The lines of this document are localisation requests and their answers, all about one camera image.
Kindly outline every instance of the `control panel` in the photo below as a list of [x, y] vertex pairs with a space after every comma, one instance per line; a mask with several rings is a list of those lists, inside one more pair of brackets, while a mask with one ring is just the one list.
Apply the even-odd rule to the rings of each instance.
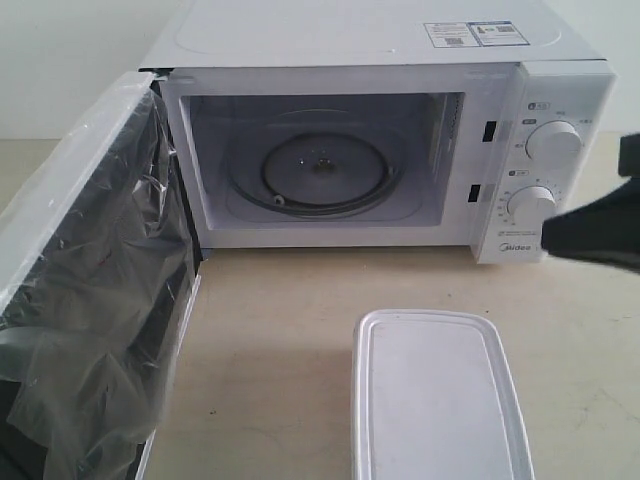
[[615, 78], [604, 61], [531, 62], [518, 73], [479, 262], [542, 258], [542, 223], [563, 208]]

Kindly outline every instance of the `protective plastic wrap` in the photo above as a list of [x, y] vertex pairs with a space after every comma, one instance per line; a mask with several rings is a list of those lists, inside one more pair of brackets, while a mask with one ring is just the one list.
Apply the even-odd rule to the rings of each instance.
[[0, 216], [5, 425], [47, 449], [46, 480], [126, 478], [164, 404], [195, 272], [152, 79], [122, 77]]

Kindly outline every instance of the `countertop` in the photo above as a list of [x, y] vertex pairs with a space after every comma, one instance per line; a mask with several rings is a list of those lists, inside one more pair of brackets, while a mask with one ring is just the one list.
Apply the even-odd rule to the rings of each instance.
[[[52, 146], [0, 142], [0, 202]], [[601, 135], [573, 203], [618, 184], [616, 162]], [[381, 308], [497, 326], [538, 478], [638, 477], [640, 277], [443, 247], [217, 251], [200, 273], [149, 480], [349, 479], [353, 329]]]

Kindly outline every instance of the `microwave top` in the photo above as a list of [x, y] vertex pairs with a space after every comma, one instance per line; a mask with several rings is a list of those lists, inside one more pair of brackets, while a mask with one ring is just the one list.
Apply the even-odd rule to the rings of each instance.
[[602, 59], [542, 0], [191, 0], [141, 69]]

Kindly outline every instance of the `power knob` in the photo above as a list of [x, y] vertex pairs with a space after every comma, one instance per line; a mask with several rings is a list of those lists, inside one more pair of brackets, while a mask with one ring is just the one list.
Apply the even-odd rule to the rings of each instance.
[[544, 187], [527, 187], [516, 192], [507, 203], [516, 225], [539, 227], [556, 213], [553, 194]]
[[532, 160], [558, 168], [580, 156], [582, 139], [570, 123], [549, 122], [531, 134], [526, 149]]

